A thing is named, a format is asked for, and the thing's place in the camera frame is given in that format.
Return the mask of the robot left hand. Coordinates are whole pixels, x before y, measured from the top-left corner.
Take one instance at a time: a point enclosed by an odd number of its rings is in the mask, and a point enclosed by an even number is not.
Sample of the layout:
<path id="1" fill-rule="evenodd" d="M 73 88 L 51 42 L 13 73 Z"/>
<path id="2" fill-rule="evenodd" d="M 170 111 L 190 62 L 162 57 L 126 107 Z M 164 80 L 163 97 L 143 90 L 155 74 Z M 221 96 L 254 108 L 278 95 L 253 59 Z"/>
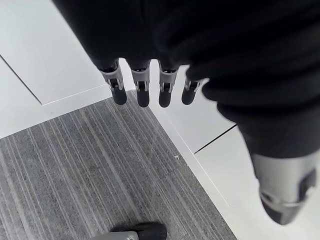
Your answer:
<path id="1" fill-rule="evenodd" d="M 181 100 L 198 89 L 237 124 L 264 210 L 291 223 L 316 186 L 320 160 L 320 3 L 317 0 L 56 0 L 54 5 L 109 85 L 127 96 L 131 69 L 141 107 L 150 102 L 150 62 L 159 64 L 159 105 L 178 69 Z"/>

